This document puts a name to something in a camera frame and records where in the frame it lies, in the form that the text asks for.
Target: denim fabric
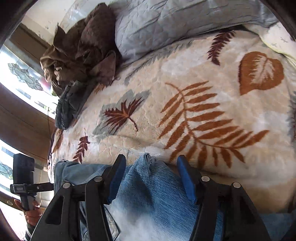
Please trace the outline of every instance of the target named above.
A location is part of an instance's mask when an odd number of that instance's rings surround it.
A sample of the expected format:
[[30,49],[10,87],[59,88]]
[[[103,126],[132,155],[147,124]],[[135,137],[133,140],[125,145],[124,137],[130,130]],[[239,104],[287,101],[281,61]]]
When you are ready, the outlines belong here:
[[[55,166],[55,191],[64,181],[74,185],[101,175],[108,165],[59,162]],[[85,204],[80,205],[81,234],[88,240]],[[189,240],[198,207],[187,198],[180,177],[162,161],[145,154],[126,167],[118,194],[106,205],[109,225],[116,240]],[[292,214],[261,215],[273,241],[279,241],[296,218]],[[214,241],[220,241],[223,215],[219,211]]]

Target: orange heart-shaped leaf print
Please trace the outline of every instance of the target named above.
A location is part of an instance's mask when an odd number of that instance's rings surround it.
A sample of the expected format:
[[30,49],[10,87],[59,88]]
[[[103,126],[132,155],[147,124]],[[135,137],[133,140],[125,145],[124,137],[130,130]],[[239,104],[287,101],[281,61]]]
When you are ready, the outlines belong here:
[[284,69],[277,59],[255,51],[245,54],[239,66],[240,94],[252,90],[268,90],[281,83]]

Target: leaf-patterned blanket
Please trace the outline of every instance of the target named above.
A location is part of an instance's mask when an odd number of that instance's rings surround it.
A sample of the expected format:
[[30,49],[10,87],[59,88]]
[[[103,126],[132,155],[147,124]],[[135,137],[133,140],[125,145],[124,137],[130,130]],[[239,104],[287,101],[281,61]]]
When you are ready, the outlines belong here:
[[98,85],[79,118],[58,130],[49,160],[132,164],[150,153],[220,183],[240,182],[260,211],[286,208],[296,188],[296,71],[247,31],[185,39]]

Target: human hand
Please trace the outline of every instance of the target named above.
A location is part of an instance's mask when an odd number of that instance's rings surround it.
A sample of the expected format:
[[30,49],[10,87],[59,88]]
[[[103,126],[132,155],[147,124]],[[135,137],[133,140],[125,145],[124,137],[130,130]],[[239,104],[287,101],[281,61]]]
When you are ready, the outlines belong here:
[[[20,208],[20,209],[23,209],[22,208],[22,203],[19,201],[19,200],[16,200],[15,199],[15,204]],[[42,216],[42,213],[40,211],[40,204],[34,200],[33,201],[33,210],[30,210],[30,211],[24,211],[24,214],[25,214],[25,218],[27,220],[27,222],[33,226],[36,226],[39,219],[41,218]]]

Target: gray comforter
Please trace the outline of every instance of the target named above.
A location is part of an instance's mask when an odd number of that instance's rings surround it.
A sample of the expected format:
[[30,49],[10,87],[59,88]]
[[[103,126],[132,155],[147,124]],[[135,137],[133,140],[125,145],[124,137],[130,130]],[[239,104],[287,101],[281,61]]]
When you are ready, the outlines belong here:
[[183,37],[276,17],[259,0],[117,0],[115,41],[125,64]]

